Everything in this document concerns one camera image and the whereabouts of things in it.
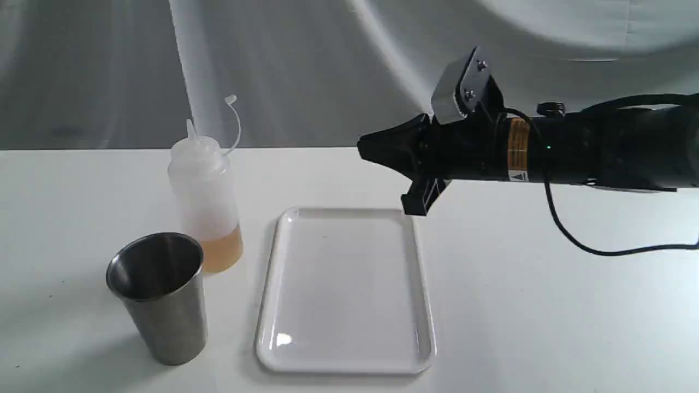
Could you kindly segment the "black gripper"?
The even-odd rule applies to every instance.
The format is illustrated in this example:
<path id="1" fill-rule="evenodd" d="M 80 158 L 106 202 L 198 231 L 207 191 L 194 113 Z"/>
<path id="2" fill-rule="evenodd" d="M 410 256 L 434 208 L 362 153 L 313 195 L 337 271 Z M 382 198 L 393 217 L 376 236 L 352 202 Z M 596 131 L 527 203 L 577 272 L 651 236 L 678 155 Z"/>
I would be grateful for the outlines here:
<path id="1" fill-rule="evenodd" d="M 361 136 L 357 149 L 363 160 L 405 177 L 418 176 L 421 158 L 421 177 L 412 181 L 401 204 L 405 215 L 424 217 L 451 181 L 510 180 L 505 152 L 509 126 L 504 114 L 448 124 L 421 114 Z"/>

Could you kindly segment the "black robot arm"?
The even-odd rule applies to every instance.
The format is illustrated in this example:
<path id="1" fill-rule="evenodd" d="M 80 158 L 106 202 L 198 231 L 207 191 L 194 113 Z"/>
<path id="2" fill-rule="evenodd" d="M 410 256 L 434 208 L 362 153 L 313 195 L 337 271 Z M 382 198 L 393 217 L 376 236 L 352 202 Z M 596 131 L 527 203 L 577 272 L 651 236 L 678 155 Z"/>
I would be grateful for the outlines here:
<path id="1" fill-rule="evenodd" d="M 451 181 L 543 182 L 672 191 L 697 187 L 697 108 L 622 109 L 601 117 L 477 114 L 442 125 L 419 115 L 360 137 L 362 159 L 411 181 L 400 197 L 426 216 Z"/>

